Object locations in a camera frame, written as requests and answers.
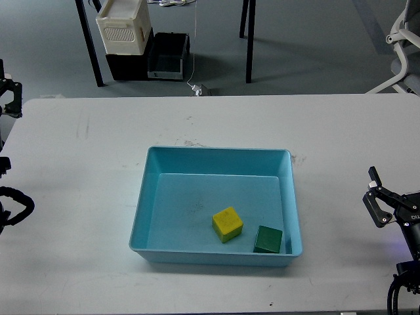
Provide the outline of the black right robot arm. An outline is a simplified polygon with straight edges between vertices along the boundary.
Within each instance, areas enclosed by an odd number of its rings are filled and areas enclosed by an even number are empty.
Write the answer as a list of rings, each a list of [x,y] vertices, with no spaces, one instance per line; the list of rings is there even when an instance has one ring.
[[[398,297],[402,287],[414,295],[419,293],[419,193],[397,194],[386,189],[374,166],[368,170],[371,182],[362,201],[376,227],[395,222],[401,228],[412,260],[396,265],[397,273],[387,293],[387,313],[398,313]]]

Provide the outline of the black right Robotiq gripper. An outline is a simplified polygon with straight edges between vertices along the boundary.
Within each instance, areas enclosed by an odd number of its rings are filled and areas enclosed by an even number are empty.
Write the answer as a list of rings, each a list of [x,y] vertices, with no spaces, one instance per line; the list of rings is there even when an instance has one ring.
[[[419,192],[397,194],[382,185],[374,166],[368,170],[371,179],[362,201],[374,224],[383,228],[391,222],[400,225],[413,260],[419,261]]]

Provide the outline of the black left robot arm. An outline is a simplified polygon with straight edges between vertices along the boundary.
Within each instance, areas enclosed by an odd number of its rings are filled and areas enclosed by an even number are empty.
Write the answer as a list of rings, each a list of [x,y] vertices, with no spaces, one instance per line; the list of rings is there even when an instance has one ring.
[[[1,106],[1,115],[10,116],[16,119],[21,118],[22,84],[6,77],[4,62],[1,60],[1,96],[3,96],[3,94],[7,91],[10,91],[13,94],[13,99],[8,104]],[[1,233],[3,233],[6,226],[14,226],[31,215],[35,209],[35,203],[23,192],[6,186],[1,187],[1,197],[11,198],[16,203],[24,206],[24,209],[20,213],[11,217],[11,212],[5,210],[3,204],[1,204]]]

